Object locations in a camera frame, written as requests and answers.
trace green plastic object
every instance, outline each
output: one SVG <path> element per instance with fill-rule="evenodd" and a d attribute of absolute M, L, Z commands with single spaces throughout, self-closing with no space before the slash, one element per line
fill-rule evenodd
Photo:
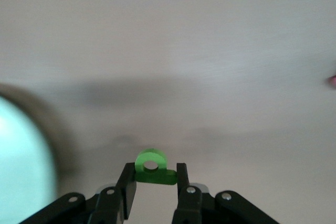
<path fill-rule="evenodd" d="M 148 169 L 145 163 L 153 161 L 156 169 Z M 135 180 L 144 183 L 175 185 L 176 171 L 167 169 L 166 155 L 157 149 L 146 149 L 139 153 L 135 161 Z"/>

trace hole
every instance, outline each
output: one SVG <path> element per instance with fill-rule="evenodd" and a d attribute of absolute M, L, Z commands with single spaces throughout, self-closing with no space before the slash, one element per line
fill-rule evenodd
<path fill-rule="evenodd" d="M 149 173 L 156 172 L 159 169 L 158 164 L 154 161 L 146 161 L 143 166 L 144 170 Z"/>
<path fill-rule="evenodd" d="M 76 196 L 71 197 L 71 198 L 69 199 L 69 202 L 70 202 L 70 203 L 75 202 L 75 201 L 77 201 L 77 199 L 78 199 L 78 197 L 76 197 Z"/>
<path fill-rule="evenodd" d="M 106 194 L 108 195 L 114 194 L 114 190 L 113 189 L 107 190 Z"/>

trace light blue object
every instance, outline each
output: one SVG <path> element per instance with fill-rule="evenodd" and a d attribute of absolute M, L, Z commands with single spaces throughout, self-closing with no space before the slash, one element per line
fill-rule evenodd
<path fill-rule="evenodd" d="M 17 224 L 56 198 L 56 169 L 34 122 L 0 97 L 0 224 Z"/>

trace gray background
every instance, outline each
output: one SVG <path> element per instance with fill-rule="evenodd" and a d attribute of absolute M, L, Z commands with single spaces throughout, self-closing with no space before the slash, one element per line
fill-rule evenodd
<path fill-rule="evenodd" d="M 281 223 L 336 222 L 336 0 L 0 0 L 0 80 L 64 119 L 91 197 L 146 147 Z M 139 184 L 127 223 L 170 223 Z"/>

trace bolt head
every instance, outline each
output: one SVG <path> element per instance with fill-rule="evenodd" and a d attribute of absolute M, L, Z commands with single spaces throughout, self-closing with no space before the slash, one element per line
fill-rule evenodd
<path fill-rule="evenodd" d="M 69 202 L 70 202 L 70 203 L 73 203 L 73 202 L 77 201 L 77 199 L 78 199 L 78 197 L 73 196 L 73 197 L 71 197 L 71 198 L 69 199 Z"/>
<path fill-rule="evenodd" d="M 228 194 L 228 193 L 222 193 L 222 199 L 224 199 L 224 200 L 231 200 L 232 197 L 231 197 L 231 195 Z"/>
<path fill-rule="evenodd" d="M 109 189 L 109 190 L 107 190 L 106 194 L 108 194 L 108 195 L 114 194 L 114 190 L 113 189 Z"/>
<path fill-rule="evenodd" d="M 192 186 L 188 187 L 187 188 L 187 192 L 190 193 L 190 194 L 194 194 L 196 192 L 196 189 Z"/>

